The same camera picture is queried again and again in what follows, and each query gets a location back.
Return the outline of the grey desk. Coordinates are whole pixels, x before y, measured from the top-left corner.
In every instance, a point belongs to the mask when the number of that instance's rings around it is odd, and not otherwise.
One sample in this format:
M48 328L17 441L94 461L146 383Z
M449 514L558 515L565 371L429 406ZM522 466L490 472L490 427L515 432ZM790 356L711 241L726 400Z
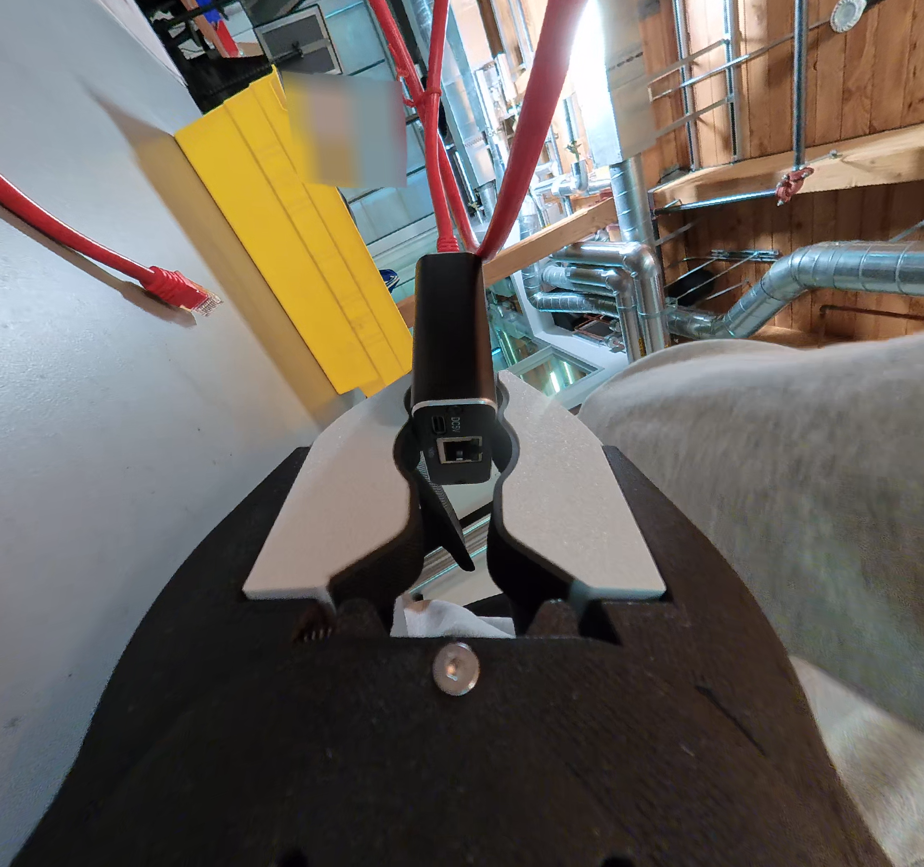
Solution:
M205 318L2 210L2 865L179 565L336 394L174 134L200 117L98 0L1 0L2 174L223 302Z

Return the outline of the yellow storage bin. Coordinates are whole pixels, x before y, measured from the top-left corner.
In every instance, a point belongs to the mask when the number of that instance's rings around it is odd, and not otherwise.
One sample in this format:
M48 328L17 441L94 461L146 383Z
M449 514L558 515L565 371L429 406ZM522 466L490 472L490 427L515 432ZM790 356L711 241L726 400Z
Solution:
M340 192L298 172L279 74L175 138L335 391L406 376L410 329Z

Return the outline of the silver ventilation duct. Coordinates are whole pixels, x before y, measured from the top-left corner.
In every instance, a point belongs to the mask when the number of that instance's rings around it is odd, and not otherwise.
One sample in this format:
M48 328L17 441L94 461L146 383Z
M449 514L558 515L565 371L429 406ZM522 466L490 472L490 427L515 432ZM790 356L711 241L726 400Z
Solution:
M617 319L630 362L664 350L670 335L746 339L815 289L923 294L922 242L818 242L779 259L722 316L668 306L660 266L639 242L584 242L521 272L537 310Z

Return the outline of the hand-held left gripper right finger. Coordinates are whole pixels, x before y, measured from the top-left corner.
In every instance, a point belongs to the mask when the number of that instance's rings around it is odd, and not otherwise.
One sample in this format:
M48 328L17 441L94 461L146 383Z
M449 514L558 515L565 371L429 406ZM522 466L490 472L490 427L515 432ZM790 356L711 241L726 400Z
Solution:
M494 489L493 581L515 602L662 597L664 579L601 442L513 373L498 378L513 447Z

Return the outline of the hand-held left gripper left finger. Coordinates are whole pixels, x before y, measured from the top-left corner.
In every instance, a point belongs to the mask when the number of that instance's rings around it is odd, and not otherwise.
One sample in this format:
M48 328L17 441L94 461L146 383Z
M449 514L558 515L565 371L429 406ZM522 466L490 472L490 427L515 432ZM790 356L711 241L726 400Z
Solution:
M390 385L310 447L243 584L248 599L396 600L422 573L420 498L395 457L408 385Z

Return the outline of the wooden beam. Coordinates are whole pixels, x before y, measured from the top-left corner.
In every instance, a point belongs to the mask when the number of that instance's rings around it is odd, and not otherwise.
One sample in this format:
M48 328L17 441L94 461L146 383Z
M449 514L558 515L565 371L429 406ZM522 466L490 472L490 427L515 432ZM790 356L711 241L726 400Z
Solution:
M537 263L553 253L558 252L574 243L588 240L598 230L615 224L617 221L614 198L607 198L594 205L566 217L552 226L513 243L493 256L485 258L482 263L483 287L492 284ZM438 302L455 299L459 295L458 274L446 272L430 281L422 281L415 275L415 296L407 297L397 303L402 318L409 328L415 326L420 319L421 309L431 307L427 301L436 296Z

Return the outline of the person's grey sweatshirt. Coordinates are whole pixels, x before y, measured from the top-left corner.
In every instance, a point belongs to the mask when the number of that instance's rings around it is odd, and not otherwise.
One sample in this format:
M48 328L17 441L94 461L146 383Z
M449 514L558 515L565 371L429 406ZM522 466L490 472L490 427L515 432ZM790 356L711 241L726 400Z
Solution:
M923 864L923 734L821 669L790 658L822 740L893 865Z

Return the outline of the black network adapter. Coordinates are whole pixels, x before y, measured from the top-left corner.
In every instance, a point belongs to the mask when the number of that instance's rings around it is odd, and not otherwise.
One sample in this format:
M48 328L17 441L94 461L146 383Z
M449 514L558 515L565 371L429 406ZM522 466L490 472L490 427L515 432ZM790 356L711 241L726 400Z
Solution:
M441 486L491 477L499 399L482 262L469 252L423 256L416 270L410 424Z

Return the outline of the person's right forearm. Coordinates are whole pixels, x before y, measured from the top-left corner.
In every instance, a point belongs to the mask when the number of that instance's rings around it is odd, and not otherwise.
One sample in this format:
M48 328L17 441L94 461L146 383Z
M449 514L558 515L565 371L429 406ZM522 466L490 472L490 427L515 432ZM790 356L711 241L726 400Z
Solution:
M579 418L710 539L788 653L922 728L922 334L688 342Z

